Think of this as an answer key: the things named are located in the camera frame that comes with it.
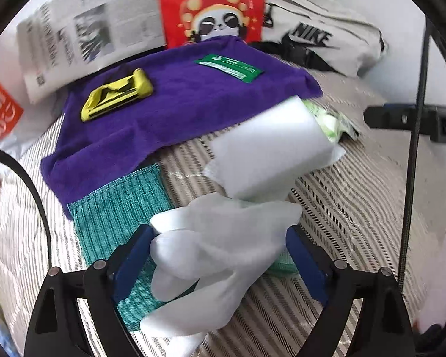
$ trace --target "orange sign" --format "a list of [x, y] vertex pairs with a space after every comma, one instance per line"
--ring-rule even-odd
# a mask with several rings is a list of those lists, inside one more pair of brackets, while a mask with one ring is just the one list
[[22, 107], [0, 84], [0, 139], [13, 130], [22, 114]]

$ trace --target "black cord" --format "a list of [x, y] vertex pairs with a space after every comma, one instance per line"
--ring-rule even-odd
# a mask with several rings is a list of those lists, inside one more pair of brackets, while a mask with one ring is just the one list
[[428, 78], [429, 40], [431, 39], [431, 23], [426, 18], [423, 49], [421, 51], [420, 78], [418, 80], [418, 93], [416, 97], [416, 118], [412, 128], [412, 138], [409, 142], [408, 170], [405, 190], [405, 210], [403, 214], [403, 227], [401, 230], [400, 258], [398, 260], [398, 289], [403, 292], [405, 281], [406, 259], [408, 254], [409, 230], [412, 225], [413, 197], [415, 193], [416, 159], [418, 154], [418, 141], [420, 139], [421, 116], [425, 104], [426, 81]]
[[6, 167], [9, 167], [11, 170], [13, 170], [18, 177], [20, 177], [23, 182], [25, 183], [26, 187], [31, 192], [31, 195], [33, 196], [34, 202], [36, 203], [38, 207], [38, 212], [41, 216], [41, 220], [43, 221], [43, 226], [45, 228], [45, 234], [46, 234], [46, 243], [48, 245], [48, 269], [51, 268], [51, 233], [49, 231], [49, 224], [48, 219], [46, 218], [45, 209], [43, 207], [43, 203], [41, 202], [40, 195], [33, 183], [33, 180], [30, 178], [26, 170], [18, 163], [17, 160], [15, 160], [12, 156], [9, 156], [4, 151], [0, 150], [0, 163], [5, 165]]

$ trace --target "bed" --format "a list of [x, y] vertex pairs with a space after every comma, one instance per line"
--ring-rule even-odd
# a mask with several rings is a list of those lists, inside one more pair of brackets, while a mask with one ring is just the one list
[[[377, 271], [398, 266], [403, 218], [409, 134], [369, 130], [363, 111], [385, 100], [361, 80], [335, 73], [311, 71], [324, 95], [315, 101], [345, 114], [360, 131], [358, 141], [343, 142], [347, 155], [323, 170], [301, 176], [288, 195], [300, 203], [302, 227], [333, 259], [353, 268]], [[40, 173], [41, 159], [56, 145], [63, 116], [20, 159], [43, 200], [50, 221], [53, 264], [64, 272], [86, 268], [73, 222], [63, 214], [55, 195]], [[224, 190], [202, 175], [213, 154], [209, 141], [226, 130], [161, 149], [162, 180], [175, 206]], [[404, 299], [415, 320], [426, 293], [429, 259], [439, 249], [435, 232], [446, 224], [446, 202], [441, 163], [421, 139], [412, 234]], [[29, 191], [10, 173], [0, 191], [0, 303], [18, 351], [23, 354], [26, 331], [41, 282], [47, 271], [46, 238]], [[84, 327], [97, 357], [105, 356], [85, 301], [79, 302]], [[361, 302], [356, 301], [335, 356], [344, 356], [353, 335]], [[209, 334], [198, 353], [202, 356], [293, 356], [302, 346], [321, 311], [299, 276], [263, 275], [248, 290], [229, 324]], [[165, 356], [167, 339], [132, 336], [146, 356]]]

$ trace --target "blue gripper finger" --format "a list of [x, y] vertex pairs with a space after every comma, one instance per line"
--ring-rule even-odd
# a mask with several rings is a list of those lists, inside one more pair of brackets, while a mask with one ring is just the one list
[[310, 296], [325, 306], [329, 299], [325, 289], [326, 274], [317, 267], [312, 255], [303, 245], [293, 227], [290, 227], [286, 232], [286, 247]]
[[114, 276], [113, 300], [116, 304], [130, 295], [132, 287], [136, 284], [142, 267], [149, 257], [150, 243], [154, 238], [152, 227], [140, 226], [138, 229], [144, 231]]

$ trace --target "cartoon character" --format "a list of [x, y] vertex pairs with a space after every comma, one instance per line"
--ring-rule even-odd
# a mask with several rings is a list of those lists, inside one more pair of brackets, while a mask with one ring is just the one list
[[188, 42], [192, 43], [223, 35], [245, 40], [251, 11], [248, 0], [184, 0], [179, 27], [184, 28]]

